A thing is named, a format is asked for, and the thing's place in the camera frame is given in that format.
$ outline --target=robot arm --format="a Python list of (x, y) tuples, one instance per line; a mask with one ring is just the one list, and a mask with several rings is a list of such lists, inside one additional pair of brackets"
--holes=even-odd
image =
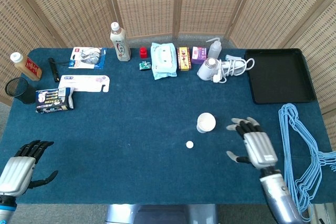
[(34, 168), (45, 149), (54, 142), (32, 141), (23, 145), (14, 157), (11, 157), (0, 176), (0, 223), (9, 223), (16, 210), (16, 198), (27, 189), (46, 185), (57, 175), (54, 171), (48, 178), (31, 181)]
[(239, 157), (230, 151), (226, 152), (227, 155), (237, 163), (251, 163), (261, 171), (260, 182), (267, 203), (279, 224), (303, 223), (280, 170), (275, 169), (278, 158), (268, 135), (253, 118), (232, 118), (232, 122), (235, 124), (229, 125), (227, 129), (237, 131), (244, 139), (248, 157)]

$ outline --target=woven panel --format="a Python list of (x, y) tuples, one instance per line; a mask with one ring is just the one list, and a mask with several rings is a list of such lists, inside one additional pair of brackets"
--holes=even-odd
[(331, 148), (336, 151), (336, 115), (324, 119), (324, 124), (328, 131)]
[(10, 103), (5, 85), (19, 71), (9, 59), (12, 52), (28, 54), (37, 47), (57, 47), (50, 34), (44, 33), (18, 0), (0, 0), (0, 100)]
[(174, 0), (117, 0), (128, 37), (171, 34)]
[(238, 0), (182, 0), (180, 32), (223, 34)]
[(237, 47), (277, 48), (317, 0), (247, 0), (231, 34)]
[(336, 104), (336, 0), (291, 46), (305, 55), (320, 107)]
[(110, 0), (34, 0), (68, 47), (111, 47)]

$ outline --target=black cup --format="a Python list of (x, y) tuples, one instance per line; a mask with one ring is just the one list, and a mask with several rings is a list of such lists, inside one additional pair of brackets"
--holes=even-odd
[(29, 85), (25, 78), (16, 77), (10, 80), (7, 82), (5, 90), (7, 95), (19, 99), (24, 104), (35, 102), (36, 89)]

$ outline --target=blue tablecloth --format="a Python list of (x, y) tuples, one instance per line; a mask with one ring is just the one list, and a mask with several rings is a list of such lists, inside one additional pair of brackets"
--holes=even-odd
[[(29, 56), (43, 69), (38, 89), (57, 88), (47, 58), (68, 61), (72, 49), (38, 48)], [(243, 56), (243, 49), (224, 49)], [(256, 105), (248, 75), (230, 77), (226, 84), (202, 81), (199, 65), (175, 78), (154, 81), (152, 71), (139, 71), (139, 50), (130, 62), (119, 62), (108, 49), (104, 69), (68, 69), (62, 74), (106, 74), (108, 93), (75, 92), (73, 111), (35, 113), (35, 105), (14, 100), (0, 144), (1, 169), (23, 144), (32, 140), (55, 141), (38, 165), (33, 179), (54, 171), (47, 186), (28, 190), (23, 203), (69, 204), (262, 204), (266, 203), (259, 171), (231, 161), (226, 151), (246, 155), (236, 132), (225, 130), (232, 117), (252, 116), (269, 134), (284, 168), (278, 110), (282, 104)], [(296, 104), (301, 121), (316, 138), (321, 151), (331, 151), (317, 101)], [(213, 131), (196, 130), (197, 117), (216, 117)], [(295, 176), (310, 162), (308, 148), (291, 131)], [(194, 142), (194, 148), (185, 146)], [(335, 174), (323, 168), (323, 179), (314, 202), (336, 201)]]

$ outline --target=white ball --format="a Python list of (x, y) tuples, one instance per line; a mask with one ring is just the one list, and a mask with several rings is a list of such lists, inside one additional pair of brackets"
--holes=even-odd
[(192, 147), (194, 147), (193, 141), (188, 141), (185, 143), (185, 145), (187, 146), (188, 149), (191, 149)]

